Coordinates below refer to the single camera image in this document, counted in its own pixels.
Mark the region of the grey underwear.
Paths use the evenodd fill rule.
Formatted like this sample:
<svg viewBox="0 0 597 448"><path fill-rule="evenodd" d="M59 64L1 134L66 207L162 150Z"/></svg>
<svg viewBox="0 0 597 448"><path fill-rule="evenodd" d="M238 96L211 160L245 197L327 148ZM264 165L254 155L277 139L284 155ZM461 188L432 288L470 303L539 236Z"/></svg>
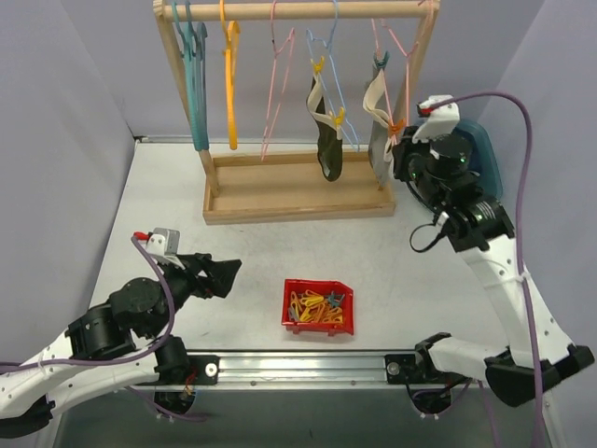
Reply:
<svg viewBox="0 0 597 448"><path fill-rule="evenodd" d="M382 107L382 99L385 96L384 81L383 70L373 65L372 78L365 89L362 103L363 109L372 119L368 161L377 179L378 189L386 186L393 161L393 156L389 154L392 143L388 134L391 113Z"/></svg>

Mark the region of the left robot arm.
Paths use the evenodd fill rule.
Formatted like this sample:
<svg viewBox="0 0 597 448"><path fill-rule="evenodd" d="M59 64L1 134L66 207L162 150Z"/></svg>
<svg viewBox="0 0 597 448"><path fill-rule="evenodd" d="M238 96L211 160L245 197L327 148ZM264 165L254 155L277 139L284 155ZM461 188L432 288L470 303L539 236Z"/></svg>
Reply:
<svg viewBox="0 0 597 448"><path fill-rule="evenodd" d="M136 384L177 384L191 373L187 349L171 331L191 297L225 298L239 259L182 255L155 264L68 325L32 360L1 375L1 436L17 439L46 427L80 402Z"/></svg>

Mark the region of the pink wire hanger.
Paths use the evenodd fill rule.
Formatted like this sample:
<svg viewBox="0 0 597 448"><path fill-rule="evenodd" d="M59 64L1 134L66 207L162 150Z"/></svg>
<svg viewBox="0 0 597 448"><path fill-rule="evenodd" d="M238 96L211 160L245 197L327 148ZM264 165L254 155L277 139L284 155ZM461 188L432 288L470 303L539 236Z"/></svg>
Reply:
<svg viewBox="0 0 597 448"><path fill-rule="evenodd" d="M270 30L272 65L265 126L261 139L260 160L264 161L271 144L271 139L285 98L285 91L290 75L296 42L296 31L291 27L284 40L276 37L275 20L279 1L271 2Z"/></svg>
<svg viewBox="0 0 597 448"><path fill-rule="evenodd" d="M398 33L392 28L387 19L371 20L375 37L376 56L382 56L382 51L378 48L378 44L380 43L380 30L383 30L388 35L387 41L396 47L399 54L398 58L402 65L402 79L393 108L390 108L391 100L388 90L388 75L384 75L384 100L386 102L387 111L391 113L390 123L395 124L401 119L406 121L406 125L402 132L411 122L410 109L412 94L417 88L425 54L428 50L438 15L437 1L413 1L413 4L417 7L419 12L423 13L423 15L418 19L416 32L410 43L403 43L400 40ZM391 143L393 145L397 144L398 138L391 138Z"/></svg>

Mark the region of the orange clip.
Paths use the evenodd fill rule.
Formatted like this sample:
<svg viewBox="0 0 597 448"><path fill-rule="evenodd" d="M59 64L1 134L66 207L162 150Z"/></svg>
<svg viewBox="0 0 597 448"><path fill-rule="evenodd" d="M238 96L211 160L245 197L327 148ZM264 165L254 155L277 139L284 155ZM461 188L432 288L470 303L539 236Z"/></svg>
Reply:
<svg viewBox="0 0 597 448"><path fill-rule="evenodd" d="M389 123L387 127L387 136L389 138L398 138L405 125L406 121L404 119L401 119L395 124Z"/></svg>

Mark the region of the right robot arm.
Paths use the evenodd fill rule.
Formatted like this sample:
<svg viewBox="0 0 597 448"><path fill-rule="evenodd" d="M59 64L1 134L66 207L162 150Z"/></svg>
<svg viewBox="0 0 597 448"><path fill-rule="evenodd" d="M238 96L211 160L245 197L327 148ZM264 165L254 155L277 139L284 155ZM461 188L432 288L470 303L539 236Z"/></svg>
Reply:
<svg viewBox="0 0 597 448"><path fill-rule="evenodd" d="M436 240L447 239L478 278L507 337L505 347L458 340L440 332L415 346L416 375L434 382L444 373L486 381L506 405L535 398L585 370L595 358L559 327L528 273L519 273L515 228L500 201L469 168L472 146L458 133L423 140L406 128L393 148L394 177L434 214Z"/></svg>

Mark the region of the teal clip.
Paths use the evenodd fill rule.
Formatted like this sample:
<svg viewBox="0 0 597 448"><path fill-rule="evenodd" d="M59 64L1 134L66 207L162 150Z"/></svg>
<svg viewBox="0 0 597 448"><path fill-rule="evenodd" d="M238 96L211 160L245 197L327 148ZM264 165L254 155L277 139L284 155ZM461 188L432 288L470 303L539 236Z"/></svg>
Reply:
<svg viewBox="0 0 597 448"><path fill-rule="evenodd" d="M373 65L378 70L384 70L390 58L390 54L386 51L382 56L373 57Z"/></svg>

